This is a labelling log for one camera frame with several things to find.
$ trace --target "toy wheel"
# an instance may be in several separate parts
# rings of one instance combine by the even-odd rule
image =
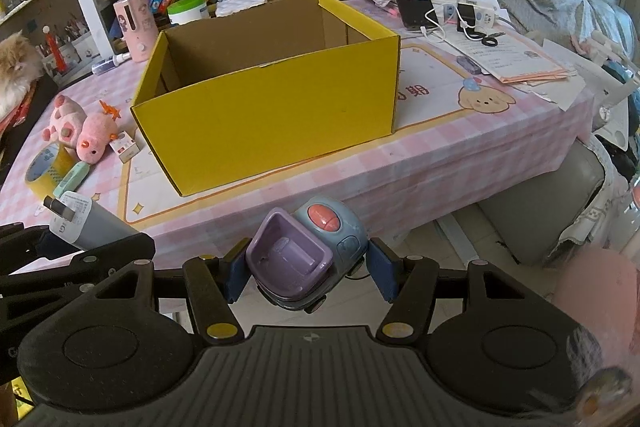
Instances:
[[[271,298],[267,295],[267,293],[262,289],[262,287],[261,287],[259,284],[257,284],[256,286],[258,287],[258,290],[260,291],[260,293],[262,294],[262,296],[263,296],[265,299],[267,299],[267,302],[270,302],[270,303],[271,303],[271,304],[273,304],[274,306],[277,306],[277,304],[271,300]]]
[[[353,265],[350,271],[347,272],[348,277],[353,277],[355,273],[360,269],[360,267],[364,264],[364,256],[360,258],[360,260]]]
[[[309,306],[307,306],[305,308],[305,312],[308,314],[312,314],[314,311],[316,311],[318,308],[322,306],[322,303],[324,303],[324,301],[326,301],[326,295],[323,295],[317,301],[314,301]]]

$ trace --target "pink stuffed animal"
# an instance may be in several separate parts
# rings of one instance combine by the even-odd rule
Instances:
[[[78,136],[76,152],[82,162],[97,163],[111,140],[118,137],[118,125],[111,115],[92,113],[86,117]]]
[[[46,142],[60,142],[75,149],[85,118],[86,113],[80,104],[67,96],[58,95],[53,100],[49,127],[42,131],[42,138]]]

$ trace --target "gray ribbed panel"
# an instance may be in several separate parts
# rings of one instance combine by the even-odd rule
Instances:
[[[257,327],[251,338],[238,346],[205,351],[187,380],[151,404],[105,415],[79,415],[39,406],[20,425],[546,427],[562,424],[508,419],[472,409],[439,388],[414,351],[378,344],[365,327]]]

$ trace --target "green lid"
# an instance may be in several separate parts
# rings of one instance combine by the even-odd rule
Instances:
[[[206,5],[207,2],[205,0],[180,0],[170,4],[166,8],[166,12],[168,14],[180,14],[181,12],[186,12],[187,10],[191,10],[192,8],[196,8],[201,4]]]

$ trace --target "cartoon dog print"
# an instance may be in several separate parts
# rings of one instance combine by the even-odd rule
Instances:
[[[496,114],[505,112],[516,99],[506,93],[480,86],[480,79],[469,78],[462,81],[463,87],[458,93],[458,103],[461,108],[473,110],[483,114]]]

